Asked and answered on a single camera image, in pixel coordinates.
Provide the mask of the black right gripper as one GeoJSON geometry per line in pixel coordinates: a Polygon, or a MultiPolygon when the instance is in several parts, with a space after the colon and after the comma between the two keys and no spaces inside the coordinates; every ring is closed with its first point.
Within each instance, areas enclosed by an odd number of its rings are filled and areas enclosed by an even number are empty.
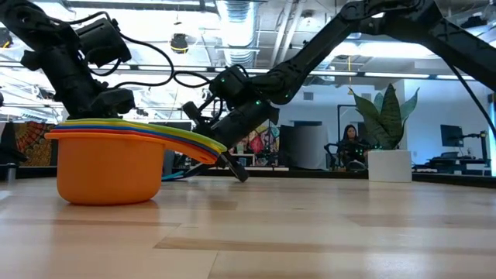
{"type": "MultiPolygon", "coordinates": [[[[230,149],[267,120],[277,124],[279,111],[264,100],[248,102],[233,109],[213,126],[207,126],[204,135],[230,149]]],[[[220,158],[240,182],[249,178],[244,166],[228,151],[221,153],[220,158]]]]}

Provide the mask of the small dark blue measuring cup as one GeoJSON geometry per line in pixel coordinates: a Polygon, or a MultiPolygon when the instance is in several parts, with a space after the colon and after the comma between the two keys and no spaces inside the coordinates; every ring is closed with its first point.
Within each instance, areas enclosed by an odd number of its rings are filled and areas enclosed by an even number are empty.
{"type": "Polygon", "coordinates": [[[201,172],[205,171],[205,170],[208,170],[209,169],[209,165],[206,165],[206,164],[198,164],[192,168],[190,168],[189,170],[187,170],[186,172],[184,172],[182,174],[182,177],[183,178],[188,178],[188,177],[193,177],[195,175],[198,175],[200,174],[201,172]]]}

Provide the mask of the grey basket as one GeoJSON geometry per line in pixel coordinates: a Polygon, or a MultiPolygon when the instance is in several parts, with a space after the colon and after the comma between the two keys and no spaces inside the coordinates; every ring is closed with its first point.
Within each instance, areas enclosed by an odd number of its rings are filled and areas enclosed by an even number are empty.
{"type": "Polygon", "coordinates": [[[173,173],[175,152],[173,150],[164,151],[162,175],[167,176],[173,173]]]}

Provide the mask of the orange measuring cup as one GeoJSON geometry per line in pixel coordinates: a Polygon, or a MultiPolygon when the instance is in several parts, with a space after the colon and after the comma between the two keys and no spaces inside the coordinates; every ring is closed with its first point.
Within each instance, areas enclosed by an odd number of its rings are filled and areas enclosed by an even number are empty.
{"type": "Polygon", "coordinates": [[[143,133],[50,132],[58,141],[57,191],[76,205],[127,205],[148,201],[160,189],[164,151],[213,164],[209,151],[175,139],[143,133]]]}

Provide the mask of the black monitor on arm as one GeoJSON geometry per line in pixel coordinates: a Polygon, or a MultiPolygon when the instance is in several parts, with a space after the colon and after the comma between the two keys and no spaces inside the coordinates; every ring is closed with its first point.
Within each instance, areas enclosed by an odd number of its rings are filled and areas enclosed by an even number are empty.
{"type": "Polygon", "coordinates": [[[463,140],[466,138],[478,138],[481,144],[481,154],[482,160],[487,164],[487,132],[485,130],[480,131],[479,133],[468,133],[464,134],[463,130],[460,126],[449,126],[449,125],[441,125],[441,139],[442,145],[447,147],[462,147],[463,140]]]}

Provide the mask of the colourful mural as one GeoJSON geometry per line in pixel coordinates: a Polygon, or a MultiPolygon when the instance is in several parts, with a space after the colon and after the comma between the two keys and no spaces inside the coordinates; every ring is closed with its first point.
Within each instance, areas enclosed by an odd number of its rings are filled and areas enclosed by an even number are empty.
{"type": "Polygon", "coordinates": [[[271,122],[255,128],[229,152],[244,167],[277,167],[280,129],[271,122]]]}

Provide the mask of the black monitor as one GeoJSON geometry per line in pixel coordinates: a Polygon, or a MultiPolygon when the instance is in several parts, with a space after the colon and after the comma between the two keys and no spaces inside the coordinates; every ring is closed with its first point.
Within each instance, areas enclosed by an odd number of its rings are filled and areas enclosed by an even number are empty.
{"type": "Polygon", "coordinates": [[[188,132],[192,130],[191,122],[154,122],[153,124],[158,126],[168,126],[175,129],[182,129],[188,132]]]}

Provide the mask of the dark grey cabinet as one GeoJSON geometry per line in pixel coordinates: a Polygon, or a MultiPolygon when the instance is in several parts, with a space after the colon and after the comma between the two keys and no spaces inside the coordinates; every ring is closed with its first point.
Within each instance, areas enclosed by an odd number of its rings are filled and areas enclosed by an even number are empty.
{"type": "Polygon", "coordinates": [[[329,142],[326,126],[283,126],[279,127],[280,165],[292,169],[326,170],[324,146],[329,142]]]}

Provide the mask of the black ceiling sensor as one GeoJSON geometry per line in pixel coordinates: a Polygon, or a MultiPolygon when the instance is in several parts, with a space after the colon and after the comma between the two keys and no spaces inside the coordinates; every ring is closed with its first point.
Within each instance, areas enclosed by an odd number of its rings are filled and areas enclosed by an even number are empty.
{"type": "Polygon", "coordinates": [[[184,33],[174,33],[170,40],[170,48],[174,53],[186,54],[189,50],[187,35],[184,33]]]}

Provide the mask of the person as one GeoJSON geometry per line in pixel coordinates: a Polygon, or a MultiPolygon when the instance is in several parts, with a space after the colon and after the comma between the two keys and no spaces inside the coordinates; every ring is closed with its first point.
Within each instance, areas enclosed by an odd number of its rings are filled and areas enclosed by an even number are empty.
{"type": "Polygon", "coordinates": [[[337,156],[345,170],[351,171],[356,163],[366,165],[369,143],[358,136],[354,125],[345,127],[343,138],[338,142],[337,156]]]}

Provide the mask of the long ceiling light strip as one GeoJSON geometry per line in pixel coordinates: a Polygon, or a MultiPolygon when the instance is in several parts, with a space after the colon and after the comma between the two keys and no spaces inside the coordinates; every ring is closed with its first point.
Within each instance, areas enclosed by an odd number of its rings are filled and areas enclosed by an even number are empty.
{"type": "Polygon", "coordinates": [[[402,74],[402,73],[384,73],[384,72],[365,72],[364,77],[369,78],[399,78],[399,79],[428,79],[429,74],[402,74]]]}
{"type": "Polygon", "coordinates": [[[309,75],[355,77],[358,75],[358,73],[356,71],[311,71],[309,75]]]}
{"type": "MultiPolygon", "coordinates": [[[[461,75],[461,77],[465,81],[476,81],[470,75],[461,75]]],[[[443,80],[443,81],[459,80],[459,78],[455,74],[438,74],[438,75],[435,76],[435,79],[437,79],[437,80],[443,80]]]]}

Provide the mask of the green plant in white pot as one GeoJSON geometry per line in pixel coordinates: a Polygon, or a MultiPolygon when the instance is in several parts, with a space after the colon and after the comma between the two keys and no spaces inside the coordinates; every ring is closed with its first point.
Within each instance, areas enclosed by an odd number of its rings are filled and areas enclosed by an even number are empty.
{"type": "Polygon", "coordinates": [[[367,133],[377,145],[367,152],[368,179],[372,182],[410,183],[412,155],[399,148],[405,135],[405,123],[415,110],[418,94],[400,103],[393,85],[384,94],[369,101],[353,94],[356,110],[362,115],[367,133]]]}

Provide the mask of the black desk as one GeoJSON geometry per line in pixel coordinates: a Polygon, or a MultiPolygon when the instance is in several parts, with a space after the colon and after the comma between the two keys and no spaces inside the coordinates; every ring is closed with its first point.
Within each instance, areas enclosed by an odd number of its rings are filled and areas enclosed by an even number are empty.
{"type": "Polygon", "coordinates": [[[476,159],[468,156],[464,157],[433,157],[423,164],[414,164],[412,171],[416,173],[431,174],[471,174],[485,175],[491,171],[491,161],[489,159],[476,159]]]}

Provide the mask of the grey metal post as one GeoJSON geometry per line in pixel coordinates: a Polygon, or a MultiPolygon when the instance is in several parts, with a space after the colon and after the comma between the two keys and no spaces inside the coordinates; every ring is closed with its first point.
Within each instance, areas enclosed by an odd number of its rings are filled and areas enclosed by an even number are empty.
{"type": "Polygon", "coordinates": [[[19,165],[15,163],[0,164],[0,181],[15,182],[18,168],[19,165]]]}

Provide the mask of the silver ventilation duct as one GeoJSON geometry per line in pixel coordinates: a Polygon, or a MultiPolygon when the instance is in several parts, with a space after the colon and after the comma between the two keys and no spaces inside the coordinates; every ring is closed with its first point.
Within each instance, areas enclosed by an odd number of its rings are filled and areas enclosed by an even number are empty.
{"type": "Polygon", "coordinates": [[[228,65],[253,67],[258,4],[252,0],[215,0],[228,65]]]}

